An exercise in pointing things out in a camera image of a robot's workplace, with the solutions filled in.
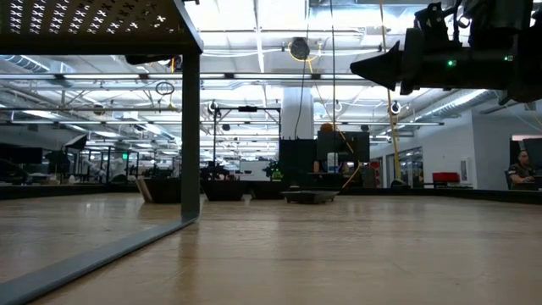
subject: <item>hanging cable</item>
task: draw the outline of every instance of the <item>hanging cable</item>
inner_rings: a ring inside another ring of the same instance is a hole
[[[320,93],[320,89],[318,89],[318,85],[316,84],[316,82],[314,83],[314,86],[316,87],[316,92],[318,93],[318,96],[320,97],[320,101],[323,101],[322,94]],[[328,117],[332,118],[331,114],[329,114],[328,109],[325,107],[325,103],[324,103],[324,110],[325,110],[325,113],[328,115]],[[346,139],[346,137],[342,133],[342,131],[340,131],[339,127],[337,127],[337,131],[339,132],[340,137],[342,138],[342,140],[346,143],[346,146],[348,147],[348,150],[350,151],[350,153],[352,155],[355,155],[354,154],[354,149],[352,149],[352,147],[350,146],[350,143],[348,142],[348,140]],[[352,179],[354,179],[354,177],[356,177],[356,175],[359,172],[359,170],[361,169],[361,167],[362,167],[362,163],[360,162],[360,160],[357,160],[356,170],[354,170],[354,173],[350,176],[348,181],[341,187],[341,189],[344,189],[346,186],[348,186],[350,184]]]
[[[382,23],[382,50],[384,53],[387,52],[386,47],[386,34],[385,34],[385,27],[384,27],[384,0],[380,1],[380,21]],[[388,115],[390,116],[390,129],[391,129],[391,140],[393,142],[393,151],[394,151],[394,165],[395,165],[395,175],[400,175],[401,168],[399,167],[399,151],[397,149],[397,130],[395,129],[395,125],[393,122],[393,115],[391,114],[391,92],[390,89],[388,91]]]
[[[513,112],[509,107],[508,105],[505,104],[505,107],[508,111],[510,111],[511,114],[514,114],[518,119],[520,119],[523,123],[529,125],[530,127],[532,127],[534,130],[537,130],[537,131],[540,131],[542,132],[542,129],[538,128],[537,126],[534,126],[532,124],[530,124],[528,121],[526,121],[524,118],[522,118],[521,116],[517,115],[515,112]]]
[[[350,150],[351,154],[353,156],[355,156],[354,150],[350,146],[350,143],[348,143],[348,140],[346,139],[345,135],[342,133],[342,131],[340,131],[337,128],[337,118],[335,116],[335,103],[337,103],[337,101],[336,101],[337,92],[336,92],[336,78],[335,78],[335,72],[336,72],[336,62],[335,62],[335,21],[334,21],[334,17],[333,17],[333,0],[329,0],[329,13],[331,14],[331,49],[332,49],[332,53],[333,53],[333,57],[332,57],[332,59],[333,59],[332,60],[332,63],[333,63],[333,103],[334,103],[333,104],[333,131],[334,131],[333,132],[333,137],[334,137],[333,142],[335,143],[335,131],[337,130],[337,131],[339,131],[339,135],[342,138],[342,140],[348,146],[348,149]],[[359,160],[357,160],[356,170],[350,176],[348,181],[341,187],[341,189],[344,189],[346,186],[348,186],[348,184],[350,184],[352,179],[354,179],[354,177],[356,177],[356,175],[359,172],[359,169],[361,167],[362,167],[362,163]]]
[[[525,103],[525,107],[527,107],[528,111],[530,111],[531,114],[533,114],[533,118],[540,124],[540,126],[542,126],[542,122],[540,122],[539,118],[536,116],[536,113],[529,107],[528,103]]]
[[[308,20],[307,20],[307,36],[305,38],[306,41],[308,41],[308,26],[309,26],[309,23],[308,23]],[[305,69],[307,67],[307,61],[306,60],[303,60],[303,76],[301,78],[301,98],[299,100],[299,112],[297,113],[297,121],[296,121],[296,128],[294,129],[294,140],[297,139],[297,126],[299,125],[299,119],[301,118],[301,106],[303,106],[303,92],[305,89]]]

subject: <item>metal frame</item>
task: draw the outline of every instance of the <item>metal frame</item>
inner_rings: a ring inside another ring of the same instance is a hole
[[[160,1],[167,7],[168,22],[173,22],[174,34],[151,35],[154,33],[141,32],[138,35],[85,35],[68,34],[69,22],[63,23],[58,35],[47,32],[31,34],[28,19],[20,33],[9,31],[6,23],[1,24],[0,53],[27,55],[62,55],[62,54],[182,54],[184,56],[183,70],[183,125],[182,125],[182,185],[181,216],[178,220],[166,225],[159,225],[150,230],[144,230],[119,241],[111,242],[98,249],[65,259],[44,269],[31,272],[0,284],[0,304],[24,304],[45,295],[48,292],[70,283],[102,266],[122,258],[162,237],[176,232],[194,223],[200,215],[199,187],[199,108],[200,108],[200,54],[202,41],[196,28],[191,23],[182,0]],[[9,5],[4,1],[0,5]],[[48,12],[56,2],[47,2]],[[92,12],[100,8],[102,1],[95,1],[89,6]],[[32,6],[25,6],[24,15],[30,16]],[[2,9],[3,17],[10,9]],[[111,149],[108,149],[108,163],[111,160]]]
[[[253,109],[256,109],[256,111],[263,111],[266,114],[269,114],[269,118],[272,119],[273,122],[269,122],[269,124],[277,124],[279,126],[279,134],[277,136],[280,136],[281,129],[282,129],[282,109],[276,108],[276,107],[253,107]],[[226,113],[222,115],[220,120],[217,120],[217,114],[220,110],[225,110]],[[216,107],[213,112],[213,163],[216,165],[217,162],[217,125],[222,122],[223,119],[225,119],[228,114],[232,111],[239,111],[242,112],[242,107]],[[279,113],[279,121],[273,118],[273,116],[269,113],[269,111],[276,111]]]

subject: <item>black cable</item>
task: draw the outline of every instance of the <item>black cable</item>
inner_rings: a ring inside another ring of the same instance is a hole
[[[308,44],[308,21],[307,21],[307,36],[305,37],[305,41]],[[303,61],[303,74],[301,77],[301,99],[299,101],[299,112],[297,114],[297,121],[296,121],[296,128],[294,129],[294,140],[297,139],[297,126],[299,125],[299,119],[301,118],[301,106],[303,106],[303,89],[305,87],[305,69],[307,68],[307,59]]]
[[[333,21],[333,0],[329,0],[329,13],[331,14],[331,47],[332,47],[332,59],[333,59],[333,143],[336,143],[337,133],[336,133],[335,104],[337,103],[337,100],[336,100],[336,94],[335,94],[335,89],[336,89],[335,88],[335,22]]]

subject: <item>seated person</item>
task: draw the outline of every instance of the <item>seated person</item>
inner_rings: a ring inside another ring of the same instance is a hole
[[[522,150],[517,155],[517,161],[518,163],[513,164],[508,169],[508,176],[510,177],[513,190],[522,189],[518,184],[534,182],[534,170],[528,161],[527,152]]]

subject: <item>fluorescent light fixture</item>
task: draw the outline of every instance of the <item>fluorescent light fixture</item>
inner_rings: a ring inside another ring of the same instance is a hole
[[[301,80],[303,75],[300,74],[235,74],[234,78],[243,80]]]
[[[182,73],[162,73],[162,74],[149,74],[151,80],[182,80]]]
[[[139,75],[137,74],[99,74],[99,75],[75,75],[67,74],[64,75],[66,80],[139,80]]]
[[[417,122],[417,123],[413,123],[413,122],[410,122],[410,123],[401,123],[401,125],[404,125],[404,126],[439,126],[439,125],[443,125],[444,122]]]
[[[77,131],[81,131],[81,132],[87,132],[88,130],[84,129],[84,128],[80,128],[79,126],[75,126],[75,125],[68,125],[69,128],[73,129],[73,130],[77,130]]]
[[[23,112],[25,114],[35,115],[35,116],[38,116],[38,117],[44,118],[44,119],[56,119],[58,117],[57,115],[51,114],[50,112],[47,112],[47,111],[26,110],[26,111],[23,111]]]
[[[100,121],[60,121],[64,125],[100,125]]]
[[[224,74],[222,73],[201,73],[200,79],[202,80],[216,80],[216,79],[223,79]]]
[[[325,124],[325,123],[329,123],[329,124],[333,124],[332,122],[329,122],[329,121],[319,121],[319,122],[314,122],[315,125],[321,125],[321,124]],[[390,123],[389,122],[359,122],[359,121],[338,121],[338,122],[335,122],[336,125],[367,125],[367,126],[389,126]]]
[[[138,124],[148,124],[147,121],[108,121],[105,122],[107,125],[138,125]]]
[[[91,150],[108,150],[107,147],[94,147],[94,146],[91,146],[91,147],[85,147],[86,149],[91,149]]]
[[[542,136],[522,136],[522,135],[512,135],[512,141],[523,141],[526,139],[542,139]]]
[[[154,124],[158,125],[181,125],[182,121],[153,121]]]
[[[120,137],[120,135],[114,132],[108,132],[108,131],[94,131],[94,133],[99,136],[105,136],[105,137]]]
[[[214,125],[214,122],[212,121],[203,121],[201,122],[202,125]],[[219,125],[223,125],[223,124],[230,124],[230,125],[243,125],[243,124],[250,124],[250,125],[276,125],[277,123],[275,123],[274,121],[272,120],[269,120],[269,121],[251,121],[251,120],[246,120],[246,121],[239,121],[239,120],[236,120],[236,121],[228,121],[228,120],[221,120],[220,122],[218,122]]]
[[[52,125],[53,121],[35,121],[35,120],[22,120],[22,121],[9,121],[11,124],[28,124],[28,125]]]
[[[54,75],[48,74],[1,74],[0,80],[54,80]]]
[[[112,142],[100,142],[100,143],[89,143],[87,142],[86,145],[92,146],[92,147],[113,147],[114,143]]]
[[[322,80],[333,80],[333,75],[320,75],[320,79]],[[335,75],[336,80],[363,80],[363,78],[359,75]]]
[[[217,137],[236,137],[236,138],[251,138],[251,137],[268,137],[279,139],[278,135],[217,135]]]

